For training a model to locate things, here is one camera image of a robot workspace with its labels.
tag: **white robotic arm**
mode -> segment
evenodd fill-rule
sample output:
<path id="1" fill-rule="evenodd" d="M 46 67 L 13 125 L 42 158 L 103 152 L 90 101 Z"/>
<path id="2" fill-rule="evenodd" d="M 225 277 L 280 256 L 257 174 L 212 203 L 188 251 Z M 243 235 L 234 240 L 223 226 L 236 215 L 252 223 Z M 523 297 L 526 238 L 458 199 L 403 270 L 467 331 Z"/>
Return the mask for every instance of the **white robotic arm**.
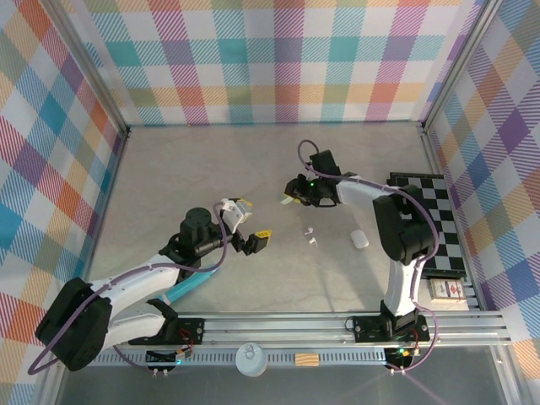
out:
<path id="1" fill-rule="evenodd" d="M 250 215 L 251 204 L 239 198 L 222 200 L 220 225 L 212 223 L 205 208 L 188 211 L 180 232 L 141 266 L 114 278 L 90 283 L 75 278 L 66 283 L 35 335 L 71 371 L 83 368 L 102 350 L 133 339 L 158 337 L 183 342 L 176 312 L 161 300 L 143 300 L 189 278 L 200 268 L 202 257 L 224 244 L 246 255 L 266 247 L 271 231 L 256 232 L 247 240 L 238 231 L 238 225 Z"/>
<path id="2" fill-rule="evenodd" d="M 434 246 L 426 218 L 408 200 L 392 192 L 391 187 L 378 189 L 360 181 L 361 177 L 353 173 L 342 175 L 328 150 L 317 150 L 310 157 L 309 165 L 325 176 L 308 180 L 299 174 L 287 184 L 285 195 L 305 206 L 331 207 L 323 200 L 332 200 L 334 205 L 354 205 L 374 213 L 382 247 L 390 258 L 390 277 L 381 302 L 380 319 L 368 320 L 367 327 L 386 332 L 388 338 L 408 330 L 418 321 L 418 310 L 412 298 L 418 293 L 424 258 Z M 422 200 L 416 186 L 405 186 L 400 193 Z"/>
<path id="3" fill-rule="evenodd" d="M 360 179 L 358 175 L 351 176 L 351 179 Z M 354 205 L 373 211 L 373 202 L 379 197 L 390 196 L 387 191 L 377 190 L 362 183 L 353 181 L 340 181 L 336 185 L 337 196 L 343 204 Z M 413 283 L 413 276 L 416 267 L 422 267 L 419 258 L 413 259 L 409 264 L 397 262 L 390 259 L 390 277 L 388 278 L 388 288 L 384 303 L 386 308 L 395 316 L 404 316 L 414 311 L 414 303 L 411 300 L 413 296 L 418 295 L 421 268 L 417 268 L 417 277 Z"/>

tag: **gray floor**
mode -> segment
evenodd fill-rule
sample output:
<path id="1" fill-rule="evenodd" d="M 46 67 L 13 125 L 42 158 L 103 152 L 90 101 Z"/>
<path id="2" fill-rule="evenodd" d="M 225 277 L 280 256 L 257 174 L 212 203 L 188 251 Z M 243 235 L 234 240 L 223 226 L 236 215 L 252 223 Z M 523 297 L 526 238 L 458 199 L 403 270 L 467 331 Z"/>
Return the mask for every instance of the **gray floor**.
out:
<path id="1" fill-rule="evenodd" d="M 391 171 L 429 173 L 413 124 L 135 128 L 89 278 L 150 258 L 178 231 L 190 208 L 243 197 L 254 204 L 243 234 L 272 229 L 270 245 L 249 257 L 233 252 L 208 282 L 176 301 L 177 310 L 378 310 L 389 260 L 371 210 L 279 203 L 285 184 L 303 171 L 296 157 L 303 138 L 330 149 L 343 171 L 370 180 L 384 182 Z M 304 237 L 308 226 L 318 247 Z M 362 251 L 349 238 L 358 228 L 370 239 Z M 426 300 L 424 289 L 420 302 Z"/>

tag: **white bottle cap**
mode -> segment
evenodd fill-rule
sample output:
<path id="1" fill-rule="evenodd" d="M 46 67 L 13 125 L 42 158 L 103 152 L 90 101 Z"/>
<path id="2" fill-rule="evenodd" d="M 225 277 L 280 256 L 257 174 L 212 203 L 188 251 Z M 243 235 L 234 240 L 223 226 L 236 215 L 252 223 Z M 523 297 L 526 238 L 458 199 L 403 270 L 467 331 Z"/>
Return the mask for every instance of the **white bottle cap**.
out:
<path id="1" fill-rule="evenodd" d="M 256 343 L 246 343 L 236 352 L 236 368 L 243 375 L 258 377 L 267 369 L 267 355 Z"/>

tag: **wooden block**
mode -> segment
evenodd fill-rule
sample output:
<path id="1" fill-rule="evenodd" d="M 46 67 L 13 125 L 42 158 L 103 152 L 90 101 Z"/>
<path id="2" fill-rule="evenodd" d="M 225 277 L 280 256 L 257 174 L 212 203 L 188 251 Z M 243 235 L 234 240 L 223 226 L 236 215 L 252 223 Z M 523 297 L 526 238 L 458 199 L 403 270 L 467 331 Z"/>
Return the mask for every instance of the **wooden block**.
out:
<path id="1" fill-rule="evenodd" d="M 294 363 L 298 366 L 317 367 L 319 365 L 319 354 L 297 353 L 294 355 Z"/>

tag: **plaid wallpaper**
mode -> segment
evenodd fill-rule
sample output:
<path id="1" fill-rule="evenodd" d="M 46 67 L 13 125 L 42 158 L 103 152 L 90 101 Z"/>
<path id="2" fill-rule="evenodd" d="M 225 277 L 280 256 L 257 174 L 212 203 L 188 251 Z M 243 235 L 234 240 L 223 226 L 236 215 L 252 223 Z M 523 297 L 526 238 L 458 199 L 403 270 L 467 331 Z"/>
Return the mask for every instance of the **plaid wallpaper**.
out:
<path id="1" fill-rule="evenodd" d="M 166 125 L 417 120 L 483 1 L 62 3 L 126 121 Z"/>
<path id="2" fill-rule="evenodd" d="M 30 403 L 34 330 L 89 259 L 121 145 L 38 0 L 0 2 L 0 404 Z"/>
<path id="3" fill-rule="evenodd" d="M 489 308 L 540 402 L 540 1 L 503 3 L 433 140 Z"/>

